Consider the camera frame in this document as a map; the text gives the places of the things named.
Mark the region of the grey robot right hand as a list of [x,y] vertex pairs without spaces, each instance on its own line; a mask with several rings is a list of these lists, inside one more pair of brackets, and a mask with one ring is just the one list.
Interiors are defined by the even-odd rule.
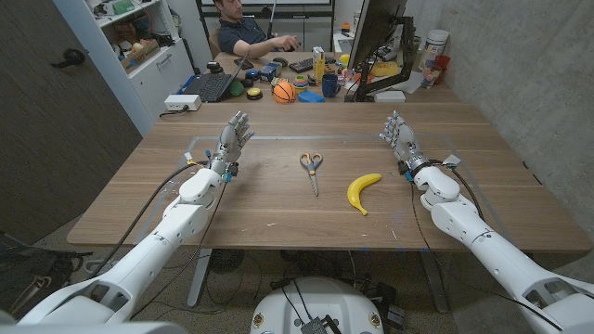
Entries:
[[380,138],[393,149],[401,175],[409,173],[414,177],[422,168],[432,165],[421,151],[414,132],[396,110],[387,118]]

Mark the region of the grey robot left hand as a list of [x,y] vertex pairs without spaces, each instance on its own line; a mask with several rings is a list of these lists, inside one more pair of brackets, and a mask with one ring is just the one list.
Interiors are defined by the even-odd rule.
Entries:
[[243,147],[254,135],[249,128],[247,113],[239,111],[229,120],[219,135],[214,153],[210,158],[210,170],[224,175],[237,162]]

